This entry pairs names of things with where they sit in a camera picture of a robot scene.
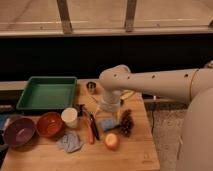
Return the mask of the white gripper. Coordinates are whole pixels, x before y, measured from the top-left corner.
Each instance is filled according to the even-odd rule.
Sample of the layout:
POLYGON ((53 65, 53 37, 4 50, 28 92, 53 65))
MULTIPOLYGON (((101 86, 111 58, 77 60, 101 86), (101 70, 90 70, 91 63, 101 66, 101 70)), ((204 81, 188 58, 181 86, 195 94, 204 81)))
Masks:
MULTIPOLYGON (((118 109, 120 108, 120 100, 117 99, 115 102, 112 102, 110 100, 105 100, 104 98, 101 98, 99 106, 105 112, 114 113, 117 112, 118 109)), ((113 129, 120 129, 120 128, 121 128, 120 124, 115 125, 113 127, 113 129)))

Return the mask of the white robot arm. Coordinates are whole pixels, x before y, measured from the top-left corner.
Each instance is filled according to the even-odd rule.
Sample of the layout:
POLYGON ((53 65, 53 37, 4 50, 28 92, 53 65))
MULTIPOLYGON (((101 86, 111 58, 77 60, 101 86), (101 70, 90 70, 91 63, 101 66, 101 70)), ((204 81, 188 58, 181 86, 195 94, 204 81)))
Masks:
POLYGON ((118 65, 102 71, 99 84, 108 112, 118 111, 124 90, 186 104, 176 171, 213 171, 213 68, 133 73, 118 65))

